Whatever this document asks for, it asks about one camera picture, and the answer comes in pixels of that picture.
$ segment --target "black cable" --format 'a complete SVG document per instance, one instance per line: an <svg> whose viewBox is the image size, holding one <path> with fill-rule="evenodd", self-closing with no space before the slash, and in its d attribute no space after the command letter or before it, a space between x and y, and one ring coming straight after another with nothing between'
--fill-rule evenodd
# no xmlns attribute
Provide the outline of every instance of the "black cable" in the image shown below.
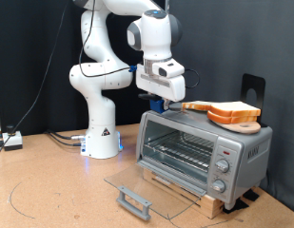
<svg viewBox="0 0 294 228"><path fill-rule="evenodd" d="M55 135L55 136L57 136L57 137L59 137L59 138L61 138L63 140L71 140L71 137L59 135L58 133L56 133L56 132L54 132L52 130L49 130L49 129L47 129L46 133L51 133L51 134L53 134L53 135Z"/></svg>
<svg viewBox="0 0 294 228"><path fill-rule="evenodd" d="M92 5L92 15L91 15L91 20L90 20L90 27L89 27L89 33L88 33L88 37L86 39L86 41L84 42L84 44L82 45L82 48L81 48L81 52L80 52L80 56L79 56L79 67L81 69L81 73L85 76L85 77L89 77L89 78L95 78L95 77L100 77L100 76L105 76L105 75L108 75L108 74L112 74L112 73L115 73L115 72L118 72L118 71L122 71L122 70L125 70L125 69L131 69L131 67L125 67L125 68L121 68L121 69L117 69L115 71L112 71L110 73L104 73L104 74L98 74L98 75L91 75L91 76L88 76L86 75L84 72L83 72L83 69L81 67L81 59L82 59L82 53L83 53L83 49L84 49L84 46L86 45L87 41L88 41L88 38L91 34L91 29L92 29L92 23L93 23L93 15L94 15L94 12L95 12L95 0L93 0L93 5Z"/></svg>
<svg viewBox="0 0 294 228"><path fill-rule="evenodd" d="M16 131L16 129L18 128L18 126L24 121L24 119L28 116L28 114L31 112L31 110L34 108L36 102L38 101L39 97L40 97L40 94L41 94L41 91L42 91L42 88L43 88L43 85L44 85L44 82L46 80L46 77L47 77L47 74L49 72L49 66L50 66L50 63L51 63L51 59L52 59L52 55L53 55L53 52L55 51L55 48L56 48L56 45L57 45L57 42L58 42L58 37L59 37L59 34L60 34L60 30L61 30L61 27L62 27L62 24L63 24L63 19L64 19L64 15L65 15L65 11L67 9L67 6L69 4L69 0L67 1L67 3L65 4L65 7L64 7L64 10L63 10L63 13L62 13L62 17L61 17L61 22L60 22L60 26L59 26L59 29L58 29L58 33L56 35L56 38L55 38L55 43L54 43L54 46L53 46L53 50L52 50L52 53L49 57L49 63L48 63L48 67L46 69L46 72L45 72L45 75L44 75L44 79L43 79L43 82L41 84L41 87L39 89L39 92L38 92L38 95L36 96L32 106L30 107L30 109L28 110L28 112L24 115L24 117L21 119L21 121L14 127L13 131L12 131L12 134ZM4 148L5 144L9 141L10 139L10 136L7 138L7 140L4 142L4 144L2 145L1 149L0 149L0 154L1 154L1 151L2 149Z"/></svg>
<svg viewBox="0 0 294 228"><path fill-rule="evenodd" d="M52 136L53 139L55 139L57 142L61 143L61 144L64 144L64 145L70 145L70 146L81 146L80 143L74 143L74 144L68 144L68 143L65 143L65 142L62 142L62 141L59 141L57 138L55 138L53 135L51 135L51 133L47 132L50 136Z"/></svg>
<svg viewBox="0 0 294 228"><path fill-rule="evenodd" d="M194 88L201 82L201 77L200 77L199 73L195 69L190 69L190 68L185 69L185 72L187 72L187 71L194 72L196 74L196 76L198 77L198 81L197 81L197 83L195 85L193 85L193 86L187 86L186 85L186 88Z"/></svg>

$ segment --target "bread slice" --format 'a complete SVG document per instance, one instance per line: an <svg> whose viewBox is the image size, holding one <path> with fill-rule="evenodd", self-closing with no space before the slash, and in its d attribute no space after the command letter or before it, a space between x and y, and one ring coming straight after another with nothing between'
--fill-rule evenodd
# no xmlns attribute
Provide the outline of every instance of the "bread slice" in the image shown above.
<svg viewBox="0 0 294 228"><path fill-rule="evenodd" d="M190 102L190 103L183 103L182 108L183 109L194 109L199 111L208 111L211 108L211 105L215 103L213 102Z"/></svg>
<svg viewBox="0 0 294 228"><path fill-rule="evenodd" d="M255 122L257 121L256 116L243 116L243 117L222 117L212 113L211 111L207 112L207 117L216 123L220 124L238 124L244 122Z"/></svg>
<svg viewBox="0 0 294 228"><path fill-rule="evenodd" d="M260 116L261 109L243 102L216 103L210 109L212 114L221 117Z"/></svg>

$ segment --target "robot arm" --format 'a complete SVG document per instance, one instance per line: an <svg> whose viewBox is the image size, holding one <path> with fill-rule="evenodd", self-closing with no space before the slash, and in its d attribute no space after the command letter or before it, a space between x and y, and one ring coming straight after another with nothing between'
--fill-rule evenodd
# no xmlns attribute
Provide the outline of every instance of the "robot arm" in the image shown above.
<svg viewBox="0 0 294 228"><path fill-rule="evenodd" d="M93 0L74 0L78 7L92 10ZM121 16L141 16L147 10L161 10L161 8L151 0L96 0L95 10L99 10L102 5L112 13Z"/></svg>
<svg viewBox="0 0 294 228"><path fill-rule="evenodd" d="M182 37L180 22L163 10L148 10L141 19L127 29L128 44L144 52L144 65L137 66L136 84L148 93L169 101L184 99L186 88L183 66L172 59L170 47L176 46Z"/></svg>
<svg viewBox="0 0 294 228"><path fill-rule="evenodd" d="M104 89L119 89L129 86L132 73L128 65L113 52L106 26L108 15L138 15L134 22L141 40L134 30L128 29L128 43L134 48L140 42L144 66L138 65L137 86L172 101L185 97L183 67L171 58L170 46L177 39L172 37L170 24L173 19L150 0L73 0L74 4L87 9L82 15L81 33L84 51L97 63L74 66L69 73L71 85L86 98L89 125L81 141L81 155L107 159L118 154L118 132L115 127L115 104L102 96ZM149 17L145 11L160 11L162 19Z"/></svg>

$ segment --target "table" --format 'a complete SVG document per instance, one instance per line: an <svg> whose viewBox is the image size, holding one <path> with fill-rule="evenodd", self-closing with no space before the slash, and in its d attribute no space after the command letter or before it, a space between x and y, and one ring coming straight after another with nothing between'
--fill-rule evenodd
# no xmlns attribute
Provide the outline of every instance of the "table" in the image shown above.
<svg viewBox="0 0 294 228"><path fill-rule="evenodd" d="M78 147L48 135L23 137L24 148L0 157L0 227L294 227L294 212L260 188L248 208L209 219L188 209L167 220L150 211L141 220L120 206L104 181L136 163L139 124L117 126L125 149L107 160L83 157ZM84 130L63 132L82 134Z"/></svg>

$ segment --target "oven handle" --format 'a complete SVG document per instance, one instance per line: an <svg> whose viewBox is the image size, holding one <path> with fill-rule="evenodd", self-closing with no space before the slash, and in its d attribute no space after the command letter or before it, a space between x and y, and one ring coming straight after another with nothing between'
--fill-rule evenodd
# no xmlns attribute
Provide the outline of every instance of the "oven handle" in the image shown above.
<svg viewBox="0 0 294 228"><path fill-rule="evenodd" d="M120 195L119 195L119 198L117 198L117 201L122 206L124 206L131 213L133 213L134 215L138 216L141 219L144 219L144 220L150 219L150 215L148 214L149 206L152 205L150 201L138 196L137 194L133 193L125 186L118 187L118 190L120 191ZM126 201L126 195L138 201L139 203L141 203L143 205L143 211L139 210L137 207L133 206L128 201Z"/></svg>

